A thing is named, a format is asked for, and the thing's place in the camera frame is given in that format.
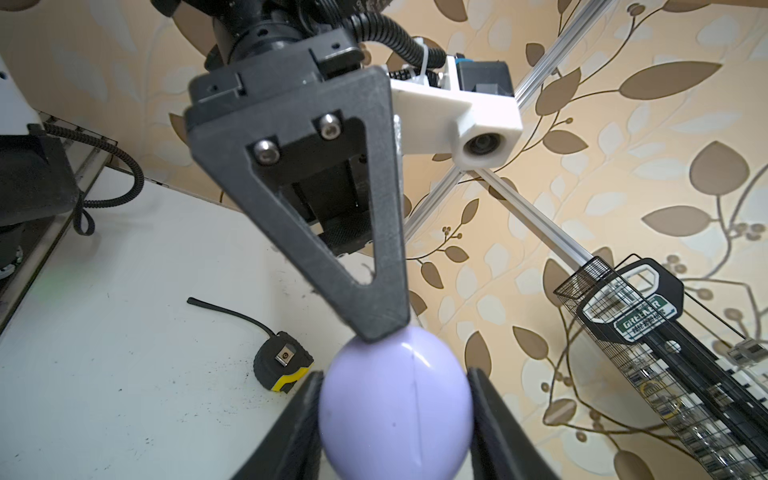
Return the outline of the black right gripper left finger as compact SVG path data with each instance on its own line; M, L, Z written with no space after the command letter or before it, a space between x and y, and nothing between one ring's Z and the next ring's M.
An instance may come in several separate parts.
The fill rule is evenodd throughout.
M232 479L319 478L319 397L324 375L307 375L260 445Z

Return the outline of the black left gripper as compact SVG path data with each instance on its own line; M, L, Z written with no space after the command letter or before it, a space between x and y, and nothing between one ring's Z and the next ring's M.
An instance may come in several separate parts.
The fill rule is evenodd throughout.
M367 342L409 321L390 81L341 30L193 79L195 162Z

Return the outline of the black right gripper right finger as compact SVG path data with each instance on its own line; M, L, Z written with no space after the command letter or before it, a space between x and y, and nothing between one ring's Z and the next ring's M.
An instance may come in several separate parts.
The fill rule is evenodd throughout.
M467 377L474 418L470 448L473 478L557 480L485 372L473 367Z

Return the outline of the purple round disc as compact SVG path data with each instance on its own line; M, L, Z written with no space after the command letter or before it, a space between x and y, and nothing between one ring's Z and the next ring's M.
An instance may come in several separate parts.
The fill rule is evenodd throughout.
M342 479L452 479L473 434L468 379L418 326L371 344L354 338L323 380L319 432Z

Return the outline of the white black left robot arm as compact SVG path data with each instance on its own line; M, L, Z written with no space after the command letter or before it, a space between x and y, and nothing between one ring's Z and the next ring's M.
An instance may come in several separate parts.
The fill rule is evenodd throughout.
M409 321L391 76L364 68L382 44L444 66L376 11L332 1L197 1L216 38L190 84L195 162L367 342Z

